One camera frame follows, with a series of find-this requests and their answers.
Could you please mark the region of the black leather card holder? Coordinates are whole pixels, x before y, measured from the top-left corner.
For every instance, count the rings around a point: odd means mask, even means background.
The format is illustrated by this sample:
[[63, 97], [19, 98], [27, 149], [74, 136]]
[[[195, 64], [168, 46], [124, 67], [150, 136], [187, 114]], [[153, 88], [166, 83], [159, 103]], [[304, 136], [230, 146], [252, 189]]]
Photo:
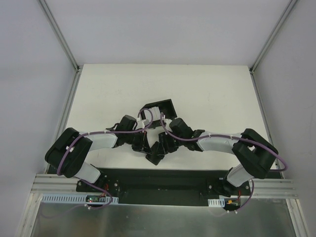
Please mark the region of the black leather card holder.
[[145, 158], [152, 164], [158, 165], [160, 161], [165, 157], [165, 155], [163, 154], [162, 146], [158, 141], [156, 141], [152, 145], [151, 149], [152, 154], [146, 154]]

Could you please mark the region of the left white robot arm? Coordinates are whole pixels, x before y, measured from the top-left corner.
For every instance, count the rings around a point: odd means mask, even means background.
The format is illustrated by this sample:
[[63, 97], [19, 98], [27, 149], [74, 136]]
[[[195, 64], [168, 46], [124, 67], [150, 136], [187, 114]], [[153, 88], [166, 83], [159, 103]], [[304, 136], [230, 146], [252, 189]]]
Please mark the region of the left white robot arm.
[[125, 115], [119, 123], [102, 131], [82, 133], [69, 127], [49, 148], [44, 159], [57, 169], [57, 175], [85, 180], [93, 192], [99, 192], [104, 188], [104, 175], [85, 161], [88, 153], [131, 144], [135, 138], [145, 134], [153, 121], [153, 115], [146, 119]]

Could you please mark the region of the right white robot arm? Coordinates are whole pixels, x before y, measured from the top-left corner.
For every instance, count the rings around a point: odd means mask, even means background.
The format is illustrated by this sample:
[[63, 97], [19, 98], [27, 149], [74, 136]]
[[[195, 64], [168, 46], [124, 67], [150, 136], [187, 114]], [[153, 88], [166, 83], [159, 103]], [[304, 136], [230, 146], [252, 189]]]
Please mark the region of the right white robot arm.
[[240, 186], [253, 179], [265, 179], [278, 157], [278, 151], [255, 130], [247, 128], [242, 133], [216, 134], [205, 130], [192, 130], [181, 118], [174, 119], [170, 130], [164, 125], [164, 115], [160, 123], [172, 140], [190, 151], [222, 152], [235, 155], [239, 165], [231, 168], [220, 180], [219, 188], [233, 195]]

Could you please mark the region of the black card tray box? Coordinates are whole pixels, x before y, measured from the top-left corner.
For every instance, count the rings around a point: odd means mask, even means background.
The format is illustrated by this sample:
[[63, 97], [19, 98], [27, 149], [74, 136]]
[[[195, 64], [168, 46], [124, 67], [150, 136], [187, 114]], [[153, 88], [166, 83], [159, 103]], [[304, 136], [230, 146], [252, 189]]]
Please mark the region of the black card tray box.
[[161, 126], [160, 120], [153, 121], [152, 112], [149, 110], [149, 108], [155, 106], [158, 106], [160, 112], [164, 113], [168, 119], [174, 120], [175, 118], [177, 118], [177, 114], [171, 99], [148, 103], [141, 108], [138, 114], [141, 119], [148, 119], [150, 121], [150, 124], [145, 128], [155, 129]]

